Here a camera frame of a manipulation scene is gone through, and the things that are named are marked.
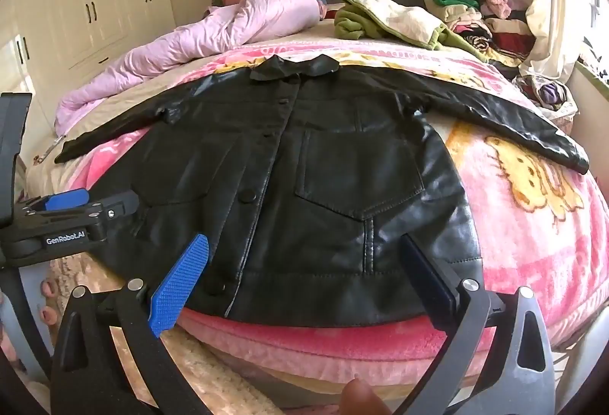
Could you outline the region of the person's left hand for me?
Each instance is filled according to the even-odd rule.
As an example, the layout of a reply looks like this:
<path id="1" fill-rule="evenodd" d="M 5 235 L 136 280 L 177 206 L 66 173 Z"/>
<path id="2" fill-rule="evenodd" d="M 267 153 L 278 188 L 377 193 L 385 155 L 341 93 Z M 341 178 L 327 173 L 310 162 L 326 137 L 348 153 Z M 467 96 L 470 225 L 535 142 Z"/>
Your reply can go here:
<path id="1" fill-rule="evenodd" d="M 54 356 L 51 333 L 41 317 L 46 306 L 41 284 L 48 274 L 48 264 L 1 270 L 1 323 L 26 373 L 43 384 L 51 379 Z"/>

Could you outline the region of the person's right hand thumb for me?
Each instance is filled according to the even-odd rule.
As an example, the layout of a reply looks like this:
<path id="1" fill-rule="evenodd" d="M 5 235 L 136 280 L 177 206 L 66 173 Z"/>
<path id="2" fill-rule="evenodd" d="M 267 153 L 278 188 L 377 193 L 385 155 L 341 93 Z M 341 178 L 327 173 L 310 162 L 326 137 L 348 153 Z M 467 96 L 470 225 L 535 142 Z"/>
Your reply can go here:
<path id="1" fill-rule="evenodd" d="M 340 399 L 341 415 L 390 415 L 391 410 L 364 381 L 355 378 L 343 389 Z"/>

